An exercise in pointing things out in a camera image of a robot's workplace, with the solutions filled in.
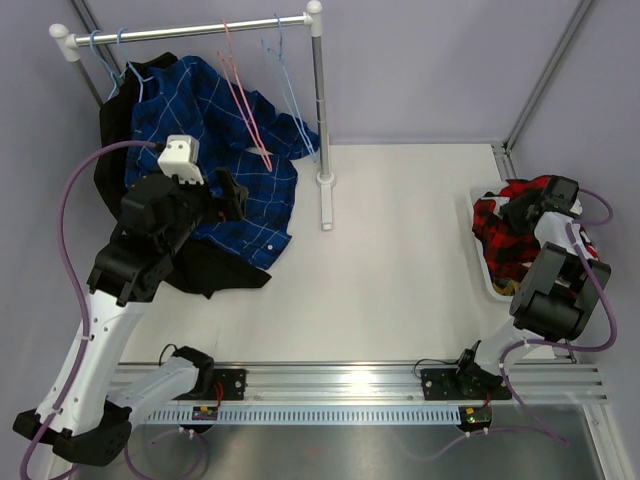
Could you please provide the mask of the pink wire hanger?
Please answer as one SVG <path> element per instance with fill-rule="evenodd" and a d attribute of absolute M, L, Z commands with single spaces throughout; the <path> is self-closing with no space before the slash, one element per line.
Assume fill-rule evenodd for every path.
<path fill-rule="evenodd" d="M 242 81 L 238 73 L 237 64 L 233 58 L 233 44 L 230 29 L 224 19 L 222 19 L 221 22 L 228 45 L 228 50 L 226 53 L 217 51 L 217 56 L 221 63 L 223 76 L 226 80 L 232 99 L 235 102 L 240 117 L 244 122 L 245 128 L 249 134 L 250 139 L 253 142 L 253 146 L 255 147 L 257 154 L 260 156 L 267 172 L 272 173 L 272 160 L 270 159 L 270 155 L 267 152 L 265 143 L 259 132 L 259 128 L 255 120 L 251 104 L 248 100 L 247 94 L 243 88 Z"/>

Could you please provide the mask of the yellow plaid shirt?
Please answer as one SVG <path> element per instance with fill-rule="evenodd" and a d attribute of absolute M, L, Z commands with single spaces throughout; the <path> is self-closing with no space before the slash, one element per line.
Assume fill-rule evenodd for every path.
<path fill-rule="evenodd" d="M 520 289 L 520 283 L 512 279 L 498 279 L 492 283 L 494 291 L 501 296 L 514 296 Z"/>

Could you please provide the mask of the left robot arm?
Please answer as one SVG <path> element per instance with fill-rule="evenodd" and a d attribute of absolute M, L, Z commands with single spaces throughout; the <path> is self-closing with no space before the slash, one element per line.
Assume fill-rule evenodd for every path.
<path fill-rule="evenodd" d="M 216 171 L 222 189 L 211 194 L 202 180 L 154 173 L 138 180 L 121 200 L 109 243 L 88 279 L 82 324 L 49 396 L 17 415 L 13 429 L 51 446 L 76 465 L 106 466 L 132 431 L 155 410 L 184 396 L 208 396 L 215 385 L 213 359 L 181 347 L 162 366 L 119 391 L 111 378 L 136 325 L 174 258 L 204 221 L 239 221 L 248 192 L 229 169 Z"/>

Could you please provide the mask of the light blue wire hanger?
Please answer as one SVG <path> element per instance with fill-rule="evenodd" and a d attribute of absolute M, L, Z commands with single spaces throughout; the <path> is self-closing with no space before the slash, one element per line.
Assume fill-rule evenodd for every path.
<path fill-rule="evenodd" d="M 288 113 L 294 122 L 298 135 L 304 144 L 306 154 L 314 163 L 316 163 L 318 161 L 316 149 L 308 135 L 307 127 L 305 126 L 305 122 L 302 118 L 294 88 L 286 67 L 284 54 L 284 26 L 281 17 L 278 14 L 274 14 L 274 19 L 276 20 L 278 30 L 277 48 L 273 48 L 265 39 L 261 40 L 261 46 L 265 55 L 272 58 L 271 67 L 274 72 L 274 76 L 276 77 L 281 97 L 284 100 Z"/>

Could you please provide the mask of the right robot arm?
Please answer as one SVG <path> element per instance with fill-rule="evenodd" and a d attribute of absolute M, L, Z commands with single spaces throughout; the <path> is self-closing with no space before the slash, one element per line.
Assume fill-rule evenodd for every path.
<path fill-rule="evenodd" d="M 576 340 L 612 269 L 602 262 L 581 221 L 582 189 L 573 179 L 514 179 L 473 205 L 472 232 L 493 283 L 515 285 L 509 320 L 459 357 L 455 390 L 472 399 L 510 398 L 509 363 L 528 350 Z"/>

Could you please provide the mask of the red black checked shirt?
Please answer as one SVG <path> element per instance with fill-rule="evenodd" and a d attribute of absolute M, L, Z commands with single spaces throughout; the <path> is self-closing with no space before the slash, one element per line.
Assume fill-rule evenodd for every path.
<path fill-rule="evenodd" d="M 472 232 L 482 243 L 492 283 L 498 279 L 512 279 L 521 284 L 543 242 L 534 236 L 537 224 L 509 225 L 502 218 L 499 208 L 509 200 L 501 195 L 504 188 L 499 192 L 487 192 L 476 201 Z M 575 216 L 569 216 L 571 218 L 579 216 L 576 202 L 572 208 Z"/>

